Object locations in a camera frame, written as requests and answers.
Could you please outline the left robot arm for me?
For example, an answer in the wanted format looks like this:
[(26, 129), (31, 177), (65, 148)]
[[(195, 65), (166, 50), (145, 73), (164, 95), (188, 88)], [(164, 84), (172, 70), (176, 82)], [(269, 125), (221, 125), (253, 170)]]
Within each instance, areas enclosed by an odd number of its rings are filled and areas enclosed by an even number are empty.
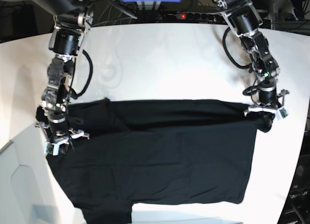
[(218, 6), (220, 14), (228, 28), (241, 41), (241, 46), (247, 52), (251, 59), (249, 65), (238, 65), (238, 68), (247, 69), (255, 76), (255, 82), (252, 86), (243, 91), (244, 96), (253, 96), (258, 94), (258, 101), (250, 105), (245, 114), (250, 112), (268, 112), (281, 120), (288, 116), (288, 111), (284, 99), (288, 90), (277, 92), (277, 81), (280, 68), (277, 61), (273, 58), (269, 50), (268, 40), (259, 31), (263, 20), (255, 9), (253, 0), (213, 0)]

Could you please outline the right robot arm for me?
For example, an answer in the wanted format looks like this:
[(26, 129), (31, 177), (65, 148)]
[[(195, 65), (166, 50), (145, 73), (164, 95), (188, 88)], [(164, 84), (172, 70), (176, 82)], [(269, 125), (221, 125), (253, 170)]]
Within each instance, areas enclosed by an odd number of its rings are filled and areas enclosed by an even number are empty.
[(93, 21), (91, 0), (47, 0), (57, 14), (54, 15), (54, 31), (48, 48), (55, 56), (47, 68), (47, 85), (42, 93), (40, 106), (47, 123), (39, 121), (39, 127), (46, 138), (44, 152), (57, 156), (66, 153), (73, 146), (73, 140), (88, 139), (83, 130), (70, 127), (70, 99), (78, 99), (72, 88), (77, 57), (80, 53), (89, 55), (82, 49)]

